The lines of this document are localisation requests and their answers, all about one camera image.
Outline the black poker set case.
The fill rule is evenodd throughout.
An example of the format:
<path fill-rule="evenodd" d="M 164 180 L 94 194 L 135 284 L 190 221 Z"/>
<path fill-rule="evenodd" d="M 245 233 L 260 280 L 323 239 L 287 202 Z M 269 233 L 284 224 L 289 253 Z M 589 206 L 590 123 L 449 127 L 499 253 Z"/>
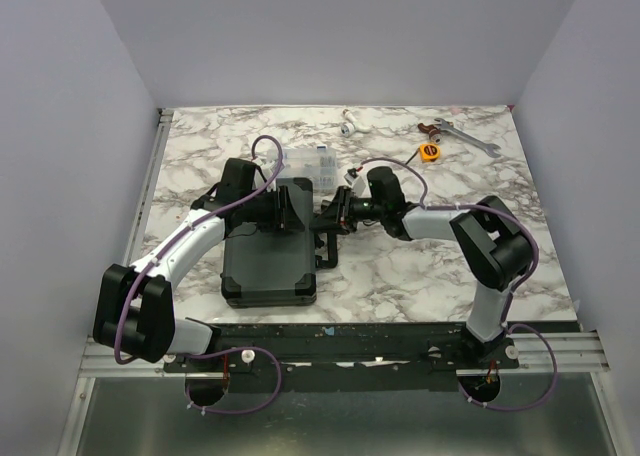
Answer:
<path fill-rule="evenodd" d="M 310 228 L 312 183 L 295 178 L 277 180 L 278 186 L 288 187 L 305 230 L 261 232 L 253 223 L 234 227 L 225 240 L 221 273 L 221 293 L 232 308 L 311 305 L 317 298 L 316 271 L 338 264 L 337 237 L 322 238 Z"/>

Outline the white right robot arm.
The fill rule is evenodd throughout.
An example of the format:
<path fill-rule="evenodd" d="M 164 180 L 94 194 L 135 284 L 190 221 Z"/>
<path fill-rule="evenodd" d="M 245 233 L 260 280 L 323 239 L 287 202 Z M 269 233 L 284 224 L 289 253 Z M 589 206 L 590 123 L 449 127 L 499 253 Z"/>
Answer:
<path fill-rule="evenodd" d="M 476 204 L 423 206 L 406 199 L 399 179 L 386 166 L 371 169 L 367 183 L 368 198 L 356 196 L 347 186 L 339 187 L 311 228 L 347 235 L 359 223 L 371 221 L 401 241 L 456 242 L 476 279 L 460 355 L 471 367 L 485 366 L 496 356 L 494 342 L 506 335 L 515 290 L 538 265 L 539 247 L 532 234 L 496 196 Z"/>

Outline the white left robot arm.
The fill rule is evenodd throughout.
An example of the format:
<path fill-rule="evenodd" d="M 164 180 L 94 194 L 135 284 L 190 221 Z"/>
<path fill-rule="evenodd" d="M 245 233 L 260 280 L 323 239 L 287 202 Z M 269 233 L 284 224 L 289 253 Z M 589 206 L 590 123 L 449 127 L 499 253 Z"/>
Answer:
<path fill-rule="evenodd" d="M 183 354 L 201 371 L 220 363 L 213 327 L 177 319 L 173 291 L 207 252 L 245 224 L 277 235 L 304 231 L 293 205 L 298 187 L 274 176 L 256 186 L 259 175 L 257 164 L 229 159 L 220 181 L 191 203 L 164 241 L 130 265 L 113 264 L 105 271 L 93 338 L 113 349 L 118 364 Z"/>

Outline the black T-shaped pipe fitting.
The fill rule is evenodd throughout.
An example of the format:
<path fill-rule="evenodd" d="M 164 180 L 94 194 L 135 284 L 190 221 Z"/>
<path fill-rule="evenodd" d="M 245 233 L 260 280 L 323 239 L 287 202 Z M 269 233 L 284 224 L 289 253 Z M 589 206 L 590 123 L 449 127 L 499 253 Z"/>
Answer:
<path fill-rule="evenodd" d="M 320 205 L 320 212 L 324 213 L 335 208 L 335 204 L 329 200 L 323 200 Z"/>

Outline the clear plastic organizer box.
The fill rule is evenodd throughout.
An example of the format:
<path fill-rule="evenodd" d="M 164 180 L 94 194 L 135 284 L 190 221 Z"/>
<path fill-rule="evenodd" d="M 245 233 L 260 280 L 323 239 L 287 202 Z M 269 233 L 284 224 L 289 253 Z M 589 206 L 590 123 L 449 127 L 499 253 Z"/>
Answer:
<path fill-rule="evenodd" d="M 284 148 L 276 179 L 307 179 L 315 192 L 326 193 L 338 185 L 337 169 L 337 153 L 329 147 Z"/>

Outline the yellow tape measure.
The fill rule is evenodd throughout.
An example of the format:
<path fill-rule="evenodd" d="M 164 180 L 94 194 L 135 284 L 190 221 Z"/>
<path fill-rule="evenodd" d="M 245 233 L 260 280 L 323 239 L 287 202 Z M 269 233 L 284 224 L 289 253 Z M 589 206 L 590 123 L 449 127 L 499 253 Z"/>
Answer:
<path fill-rule="evenodd" d="M 441 149 L 437 144 L 426 143 L 419 146 L 418 154 L 422 162 L 434 162 L 441 157 Z"/>

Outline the silver open-end wrench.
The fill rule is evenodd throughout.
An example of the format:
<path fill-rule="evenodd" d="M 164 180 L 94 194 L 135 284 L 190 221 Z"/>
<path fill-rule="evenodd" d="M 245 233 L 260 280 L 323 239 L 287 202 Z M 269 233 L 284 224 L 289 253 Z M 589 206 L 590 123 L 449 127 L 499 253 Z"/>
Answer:
<path fill-rule="evenodd" d="M 502 156 L 501 154 L 501 147 L 497 144 L 494 143 L 486 143 L 483 142 L 477 138 L 475 138 L 474 136 L 471 136 L 459 129 L 456 129 L 452 124 L 450 124 L 449 122 L 447 122 L 446 120 L 442 119 L 442 118 L 435 118 L 434 119 L 434 125 L 441 131 L 441 132 L 446 132 L 449 133 L 453 136 L 455 136 L 456 138 L 460 139 L 461 141 L 464 141 L 465 143 L 471 144 L 472 146 L 482 150 L 484 153 L 486 153 L 489 157 L 491 158 L 500 158 Z"/>

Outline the brown handled tool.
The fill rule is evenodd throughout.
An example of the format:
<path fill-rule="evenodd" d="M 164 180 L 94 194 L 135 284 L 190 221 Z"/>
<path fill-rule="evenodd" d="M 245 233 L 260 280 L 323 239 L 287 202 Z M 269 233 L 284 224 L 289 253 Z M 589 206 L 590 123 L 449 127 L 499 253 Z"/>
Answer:
<path fill-rule="evenodd" d="M 426 125 L 424 123 L 419 123 L 417 125 L 417 129 L 427 135 L 429 141 L 433 144 L 439 144 L 442 139 L 442 133 L 439 126 L 435 124 Z"/>

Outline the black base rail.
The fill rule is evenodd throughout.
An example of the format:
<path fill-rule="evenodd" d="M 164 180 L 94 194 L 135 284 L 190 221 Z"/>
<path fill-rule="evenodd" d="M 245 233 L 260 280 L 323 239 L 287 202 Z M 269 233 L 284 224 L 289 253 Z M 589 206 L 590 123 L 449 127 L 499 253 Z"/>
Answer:
<path fill-rule="evenodd" d="M 164 370 L 198 392 L 453 392 L 463 374 L 519 366 L 511 338 L 475 343 L 461 323 L 221 324 L 211 350 Z"/>

